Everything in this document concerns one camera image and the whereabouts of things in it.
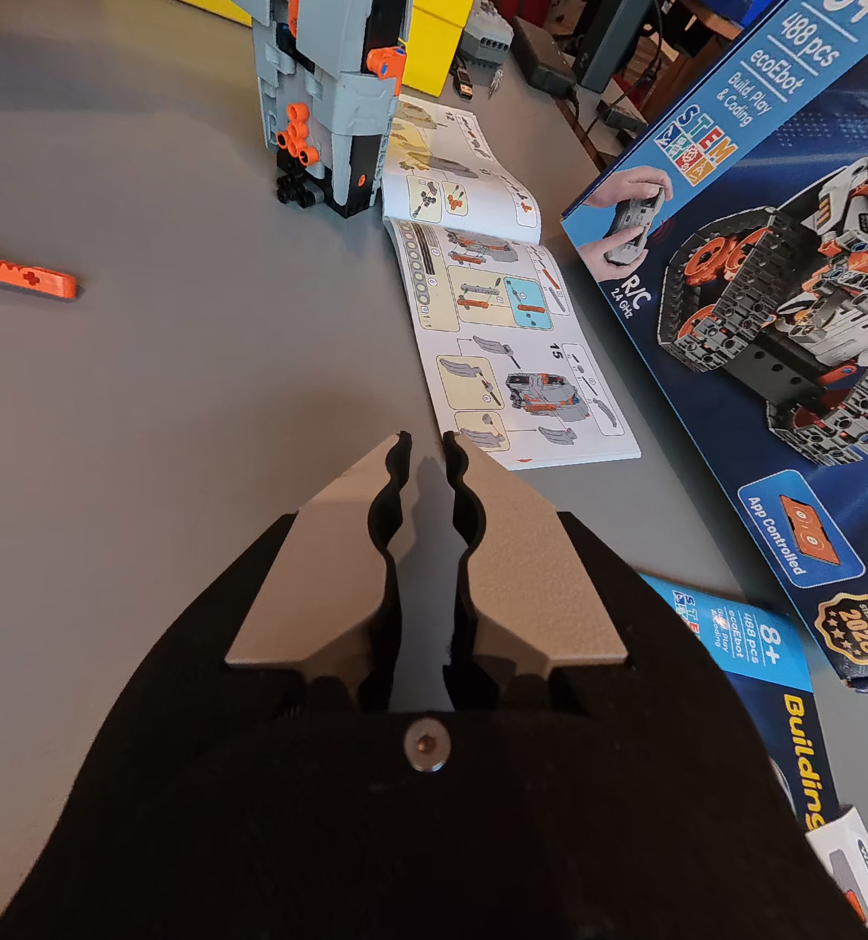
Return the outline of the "orange toothed rack piece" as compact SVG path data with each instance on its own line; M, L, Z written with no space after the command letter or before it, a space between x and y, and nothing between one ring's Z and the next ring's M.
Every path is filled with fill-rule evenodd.
M19 265L1 258L0 285L66 301L75 300L78 292L74 276L42 267Z

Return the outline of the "grey desk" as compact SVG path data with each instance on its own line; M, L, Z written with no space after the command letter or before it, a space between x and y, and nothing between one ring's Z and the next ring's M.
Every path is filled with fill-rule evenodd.
M283 209L249 30L0 2L0 913L111 707L279 516L413 437L393 707L446 710L452 491L378 210Z

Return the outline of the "grey motor unit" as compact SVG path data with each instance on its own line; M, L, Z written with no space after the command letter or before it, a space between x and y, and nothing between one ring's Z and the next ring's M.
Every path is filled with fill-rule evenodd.
M496 71L504 64L513 39L509 22L491 1L474 1L454 55L455 66Z

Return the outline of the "open instruction booklet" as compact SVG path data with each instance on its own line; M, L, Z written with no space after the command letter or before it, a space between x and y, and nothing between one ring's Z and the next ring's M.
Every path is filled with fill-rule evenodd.
M475 115L401 95L381 193L440 431L511 470L639 458L538 203Z

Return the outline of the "grey orange brick robot model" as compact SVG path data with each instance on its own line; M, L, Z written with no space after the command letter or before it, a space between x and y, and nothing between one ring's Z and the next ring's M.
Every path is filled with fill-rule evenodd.
M240 1L252 17L276 198L347 218L375 204L406 64L410 1Z

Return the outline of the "sticker sheet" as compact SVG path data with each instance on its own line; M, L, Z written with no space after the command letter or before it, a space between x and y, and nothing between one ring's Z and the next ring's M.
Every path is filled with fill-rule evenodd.
M854 805L806 834L816 855L868 929L868 831Z

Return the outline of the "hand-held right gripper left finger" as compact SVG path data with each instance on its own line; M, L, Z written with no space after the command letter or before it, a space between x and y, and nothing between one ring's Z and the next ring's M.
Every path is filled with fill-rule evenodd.
M296 513L225 661L389 691L401 605L389 544L412 440L384 439Z

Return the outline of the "dark teal device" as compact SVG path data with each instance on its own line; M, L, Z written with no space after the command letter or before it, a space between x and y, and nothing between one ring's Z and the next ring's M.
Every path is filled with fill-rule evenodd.
M587 1L574 29L573 72L578 84L602 94L618 65L632 55L651 1Z

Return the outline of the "blue manual booklet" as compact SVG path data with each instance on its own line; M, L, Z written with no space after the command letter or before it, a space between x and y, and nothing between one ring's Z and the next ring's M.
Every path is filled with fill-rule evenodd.
M840 816L840 802L803 646L792 622L644 573L642 578L698 635L757 727L774 776L802 828Z

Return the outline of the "black power adapter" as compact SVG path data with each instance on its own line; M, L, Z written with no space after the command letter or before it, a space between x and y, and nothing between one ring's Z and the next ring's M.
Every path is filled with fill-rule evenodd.
M567 99L577 80L561 49L541 26L522 17L512 17L511 55L527 84L546 94Z

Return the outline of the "small black charger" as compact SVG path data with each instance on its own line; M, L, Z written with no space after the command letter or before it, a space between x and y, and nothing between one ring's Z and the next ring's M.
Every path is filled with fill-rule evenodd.
M620 139L635 139L648 129L647 122L632 108L627 110L602 102L597 110L604 125L614 130Z

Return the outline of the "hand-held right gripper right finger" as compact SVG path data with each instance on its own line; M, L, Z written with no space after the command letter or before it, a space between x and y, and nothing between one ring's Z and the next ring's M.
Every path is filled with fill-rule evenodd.
M454 603L449 691L504 691L519 676L621 665L628 651L554 505L446 432L452 523L466 548Z

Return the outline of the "blue robot kit box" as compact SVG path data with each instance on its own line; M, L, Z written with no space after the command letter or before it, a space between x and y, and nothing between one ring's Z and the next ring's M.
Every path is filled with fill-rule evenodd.
M562 223L868 693L868 1L769 6Z

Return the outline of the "yellow plastic bin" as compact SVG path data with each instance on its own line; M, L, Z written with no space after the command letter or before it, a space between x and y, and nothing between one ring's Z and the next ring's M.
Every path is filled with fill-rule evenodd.
M262 94L312 111L387 112L440 95L471 2L193 2L249 25Z

